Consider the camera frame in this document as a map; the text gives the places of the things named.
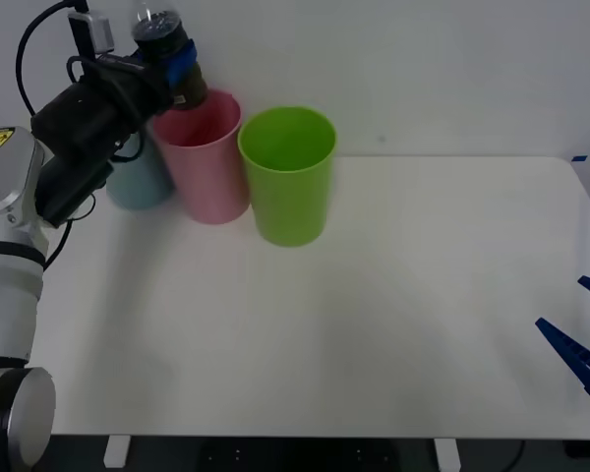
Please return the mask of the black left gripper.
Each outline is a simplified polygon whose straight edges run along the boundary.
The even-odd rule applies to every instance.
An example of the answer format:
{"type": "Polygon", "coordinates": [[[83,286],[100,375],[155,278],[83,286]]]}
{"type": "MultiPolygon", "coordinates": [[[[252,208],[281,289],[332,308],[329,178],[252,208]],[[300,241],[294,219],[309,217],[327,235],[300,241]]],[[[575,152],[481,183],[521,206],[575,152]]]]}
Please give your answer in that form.
{"type": "Polygon", "coordinates": [[[70,86],[31,118],[31,132],[70,161],[108,159],[170,107],[170,85],[180,85],[196,63],[193,40],[165,60],[165,69],[131,56],[72,56],[70,86]]]}

